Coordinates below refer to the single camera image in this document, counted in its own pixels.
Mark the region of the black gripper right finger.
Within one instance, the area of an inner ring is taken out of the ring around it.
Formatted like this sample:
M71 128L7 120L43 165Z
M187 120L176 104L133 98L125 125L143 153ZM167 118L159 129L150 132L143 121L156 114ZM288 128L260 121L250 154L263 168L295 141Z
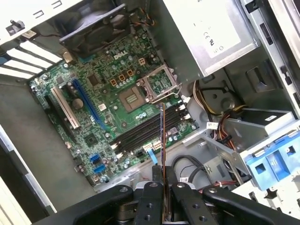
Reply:
M200 194L179 182L167 166L167 179L180 212L190 225L298 225L300 220L220 187Z

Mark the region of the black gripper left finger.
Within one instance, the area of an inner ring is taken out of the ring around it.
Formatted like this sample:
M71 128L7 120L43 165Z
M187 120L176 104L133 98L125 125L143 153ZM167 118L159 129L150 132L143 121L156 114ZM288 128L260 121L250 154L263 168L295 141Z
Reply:
M160 225L163 222L161 167L135 188L116 185L37 222L38 225Z

